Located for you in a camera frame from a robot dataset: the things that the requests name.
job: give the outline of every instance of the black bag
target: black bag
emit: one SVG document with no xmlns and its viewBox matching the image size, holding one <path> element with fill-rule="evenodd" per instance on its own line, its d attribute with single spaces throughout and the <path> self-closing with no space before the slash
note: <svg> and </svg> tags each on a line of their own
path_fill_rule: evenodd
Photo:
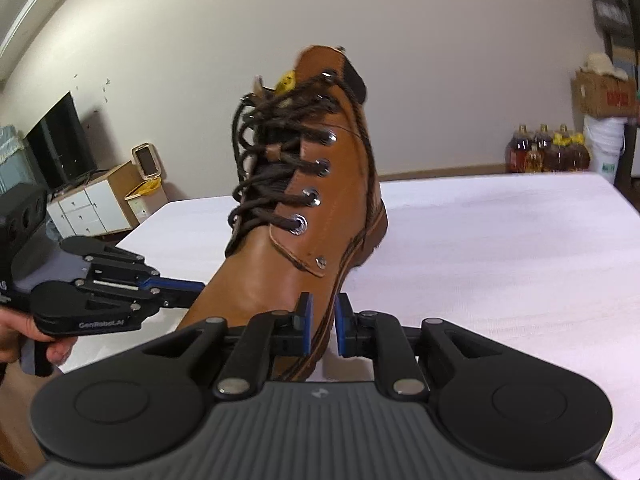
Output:
<svg viewBox="0 0 640 480">
<path fill-rule="evenodd" d="M 631 38 L 633 27 L 629 8 L 623 0 L 593 0 L 596 26 L 616 36 Z"/>
</svg>

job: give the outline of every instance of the white hat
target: white hat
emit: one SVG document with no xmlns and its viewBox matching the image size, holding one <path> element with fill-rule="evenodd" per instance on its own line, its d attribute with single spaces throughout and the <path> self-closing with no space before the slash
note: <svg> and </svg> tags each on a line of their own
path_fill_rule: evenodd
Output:
<svg viewBox="0 0 640 480">
<path fill-rule="evenodd" d="M 622 81 L 629 81 L 628 74 L 621 68 L 615 68 L 613 63 L 604 52 L 594 52 L 587 56 L 584 62 L 583 72 L 593 72 L 598 75 L 612 75 Z"/>
</svg>

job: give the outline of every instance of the gray ribbed surface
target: gray ribbed surface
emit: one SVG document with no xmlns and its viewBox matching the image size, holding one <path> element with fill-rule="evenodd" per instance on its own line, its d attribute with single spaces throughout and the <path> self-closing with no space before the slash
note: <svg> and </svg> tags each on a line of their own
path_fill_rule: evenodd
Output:
<svg viewBox="0 0 640 480">
<path fill-rule="evenodd" d="M 372 383 L 268 383 L 217 407 L 188 444 L 111 472 L 47 463 L 34 480 L 602 480 L 588 464 L 561 472 L 485 465 L 442 437 L 417 404 Z"/>
</svg>

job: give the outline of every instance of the television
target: television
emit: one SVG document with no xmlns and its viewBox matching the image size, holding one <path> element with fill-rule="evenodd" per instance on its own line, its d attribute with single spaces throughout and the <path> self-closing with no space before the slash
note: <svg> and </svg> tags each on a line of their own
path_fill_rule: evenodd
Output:
<svg viewBox="0 0 640 480">
<path fill-rule="evenodd" d="M 25 140 L 36 179 L 49 192 L 79 184 L 96 170 L 70 92 L 41 118 Z"/>
</svg>

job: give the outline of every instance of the brown leather boot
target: brown leather boot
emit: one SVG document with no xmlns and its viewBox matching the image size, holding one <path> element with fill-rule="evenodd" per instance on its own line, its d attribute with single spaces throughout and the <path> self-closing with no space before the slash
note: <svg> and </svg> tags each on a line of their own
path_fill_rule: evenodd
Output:
<svg viewBox="0 0 640 480">
<path fill-rule="evenodd" d="M 257 79 L 232 125 L 240 205 L 229 216 L 226 260 L 178 328 L 209 316 L 244 325 L 259 312 L 293 310 L 300 293 L 311 292 L 311 355 L 275 365 L 283 380 L 311 374 L 347 272 L 386 232 L 362 112 L 366 92 L 344 54 L 328 46 L 303 51 L 274 91 Z M 247 107 L 254 108 L 242 114 Z"/>
</svg>

